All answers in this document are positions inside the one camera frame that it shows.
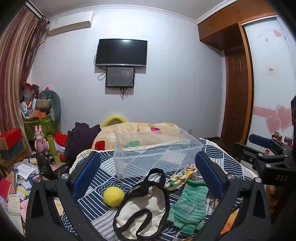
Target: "tv screen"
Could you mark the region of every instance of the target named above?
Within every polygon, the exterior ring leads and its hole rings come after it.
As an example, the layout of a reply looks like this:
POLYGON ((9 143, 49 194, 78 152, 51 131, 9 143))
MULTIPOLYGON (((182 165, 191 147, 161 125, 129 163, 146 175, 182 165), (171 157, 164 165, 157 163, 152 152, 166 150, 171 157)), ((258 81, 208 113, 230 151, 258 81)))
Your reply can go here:
POLYGON ((147 41, 134 39, 100 39, 96 66, 146 66, 147 41))
POLYGON ((107 67, 106 87, 133 88, 135 68, 107 67))

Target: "ceiling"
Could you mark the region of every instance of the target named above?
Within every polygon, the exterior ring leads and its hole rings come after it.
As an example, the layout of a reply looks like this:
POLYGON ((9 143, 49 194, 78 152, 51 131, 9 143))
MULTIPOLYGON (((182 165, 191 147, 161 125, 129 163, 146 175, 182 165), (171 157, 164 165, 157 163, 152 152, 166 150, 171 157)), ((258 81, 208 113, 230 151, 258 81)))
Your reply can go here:
POLYGON ((198 19, 224 0, 31 0, 49 17, 82 7, 107 4, 130 4, 155 7, 198 19))

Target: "green knitted glove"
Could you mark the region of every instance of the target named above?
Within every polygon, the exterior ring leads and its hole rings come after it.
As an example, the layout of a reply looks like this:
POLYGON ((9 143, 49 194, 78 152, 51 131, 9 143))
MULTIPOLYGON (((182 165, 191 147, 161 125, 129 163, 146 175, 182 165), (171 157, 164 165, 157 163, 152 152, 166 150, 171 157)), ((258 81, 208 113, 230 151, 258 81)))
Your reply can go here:
POLYGON ((168 221, 180 228, 180 233, 191 236, 195 229, 203 227, 208 190, 205 182, 187 180, 180 199, 170 208, 168 215, 168 221))

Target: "green thermos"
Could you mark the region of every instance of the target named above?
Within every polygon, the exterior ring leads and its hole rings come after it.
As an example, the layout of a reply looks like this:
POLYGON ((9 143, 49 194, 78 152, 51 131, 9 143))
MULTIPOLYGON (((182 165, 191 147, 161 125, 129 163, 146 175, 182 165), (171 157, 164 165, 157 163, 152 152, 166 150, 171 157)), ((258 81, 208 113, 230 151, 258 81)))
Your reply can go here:
POLYGON ((54 144, 54 137, 52 135, 47 136, 47 141, 48 141, 48 146, 49 146, 49 151, 51 155, 56 155, 57 151, 55 149, 55 144, 54 144))

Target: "clear plastic container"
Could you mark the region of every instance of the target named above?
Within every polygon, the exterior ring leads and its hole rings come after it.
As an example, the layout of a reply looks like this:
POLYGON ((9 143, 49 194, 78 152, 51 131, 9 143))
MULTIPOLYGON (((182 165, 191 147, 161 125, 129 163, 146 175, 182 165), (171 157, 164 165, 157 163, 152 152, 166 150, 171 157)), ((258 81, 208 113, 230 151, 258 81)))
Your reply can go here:
POLYGON ((160 168, 164 172, 183 169, 187 164, 194 163, 196 153, 203 148, 201 142, 182 129, 115 136, 113 160, 118 180, 144 176, 152 168, 160 168))

